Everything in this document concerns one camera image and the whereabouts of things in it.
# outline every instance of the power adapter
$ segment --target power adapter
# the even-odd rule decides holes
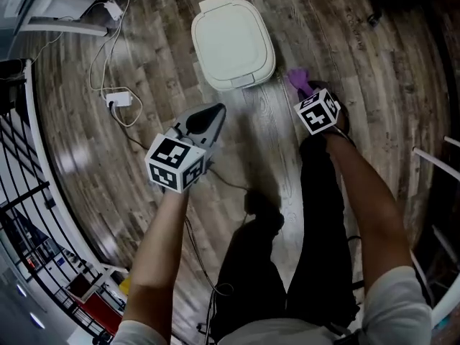
[[[131,106],[132,95],[128,91],[109,93],[106,96],[107,107],[109,107],[111,102],[113,102],[116,107]]]
[[[113,20],[119,20],[123,15],[123,10],[121,10],[115,1],[107,1],[103,3],[103,5],[106,7]]]

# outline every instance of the power outlet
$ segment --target power outlet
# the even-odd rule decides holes
[[[132,95],[128,91],[109,93],[106,96],[107,107],[109,107],[110,103],[112,102],[114,103],[116,107],[131,106]]]

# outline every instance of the purple cloth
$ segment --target purple cloth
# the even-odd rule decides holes
[[[307,97],[310,97],[313,95],[313,89],[308,85],[308,76],[308,70],[303,68],[291,69],[287,72],[290,84],[297,90],[301,89]]]

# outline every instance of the shirt sleeve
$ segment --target shirt sleeve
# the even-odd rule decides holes
[[[137,321],[122,321],[111,345],[167,345],[152,327]]]
[[[431,308],[412,267],[396,267],[371,286],[363,332],[370,345],[429,345]]]

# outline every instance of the black pants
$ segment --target black pants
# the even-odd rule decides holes
[[[280,228],[279,216],[256,215],[238,229],[226,253],[218,286],[229,296],[216,296],[211,320],[215,341],[247,323],[268,318],[299,318],[318,326],[347,327],[358,307],[352,284],[352,266],[344,228],[344,201],[334,166],[322,136],[300,146],[305,235],[302,254],[286,294],[271,262],[272,240]]]

